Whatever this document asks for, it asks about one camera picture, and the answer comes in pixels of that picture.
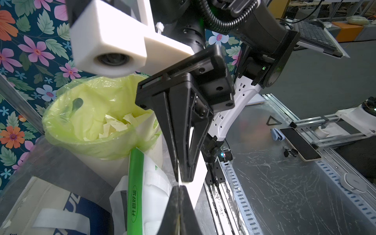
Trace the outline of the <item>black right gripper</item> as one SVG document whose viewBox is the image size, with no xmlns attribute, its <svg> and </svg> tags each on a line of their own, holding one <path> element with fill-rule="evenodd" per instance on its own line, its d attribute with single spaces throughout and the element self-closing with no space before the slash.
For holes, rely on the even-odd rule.
<svg viewBox="0 0 376 235">
<path fill-rule="evenodd" d="M 235 86 L 221 46 L 208 47 L 139 82 L 135 104 L 153 109 L 175 179 L 180 170 L 181 181 L 192 182 L 213 112 L 235 107 Z"/>
</svg>

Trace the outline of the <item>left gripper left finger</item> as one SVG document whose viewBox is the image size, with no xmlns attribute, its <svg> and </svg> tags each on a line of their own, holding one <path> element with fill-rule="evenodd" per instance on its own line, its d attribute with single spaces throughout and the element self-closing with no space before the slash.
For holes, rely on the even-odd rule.
<svg viewBox="0 0 376 235">
<path fill-rule="evenodd" d="M 180 234 L 180 208 L 179 194 L 180 187 L 172 188 L 169 201 L 164 213 L 157 235 L 179 235 Z"/>
</svg>

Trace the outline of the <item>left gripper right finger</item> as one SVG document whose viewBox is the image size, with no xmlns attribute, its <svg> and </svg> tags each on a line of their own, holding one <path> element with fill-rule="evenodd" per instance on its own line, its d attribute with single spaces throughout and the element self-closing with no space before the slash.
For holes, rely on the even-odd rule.
<svg viewBox="0 0 376 235">
<path fill-rule="evenodd" d="M 179 186 L 179 234 L 202 235 L 188 190 Z"/>
</svg>

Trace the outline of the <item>white bag green top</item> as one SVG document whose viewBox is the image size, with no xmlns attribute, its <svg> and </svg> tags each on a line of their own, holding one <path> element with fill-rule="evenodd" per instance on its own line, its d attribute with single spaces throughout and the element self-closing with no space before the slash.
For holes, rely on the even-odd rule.
<svg viewBox="0 0 376 235">
<path fill-rule="evenodd" d="M 171 190 L 163 170 L 139 149 L 132 149 L 128 175 L 110 196 L 114 234 L 158 234 Z"/>
</svg>

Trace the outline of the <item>white trash bin green liner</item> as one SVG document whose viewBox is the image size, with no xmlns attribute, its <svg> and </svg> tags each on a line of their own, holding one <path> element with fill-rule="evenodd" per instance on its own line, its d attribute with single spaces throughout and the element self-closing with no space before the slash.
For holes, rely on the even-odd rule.
<svg viewBox="0 0 376 235">
<path fill-rule="evenodd" d="M 74 80 L 57 91 L 43 114 L 46 140 L 74 154 L 112 187 L 128 174 L 138 148 L 163 165 L 162 132 L 152 110 L 136 105 L 141 74 Z"/>
</svg>

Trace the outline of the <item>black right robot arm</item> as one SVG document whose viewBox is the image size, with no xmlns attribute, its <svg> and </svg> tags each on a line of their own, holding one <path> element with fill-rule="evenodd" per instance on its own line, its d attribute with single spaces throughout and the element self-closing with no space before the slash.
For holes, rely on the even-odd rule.
<svg viewBox="0 0 376 235">
<path fill-rule="evenodd" d="M 152 1 L 151 10 L 164 36 L 194 54 L 141 81 L 136 104 L 155 113 L 175 178 L 191 182 L 199 156 L 213 164 L 247 103 L 279 78 L 299 33 L 264 1 Z"/>
</svg>

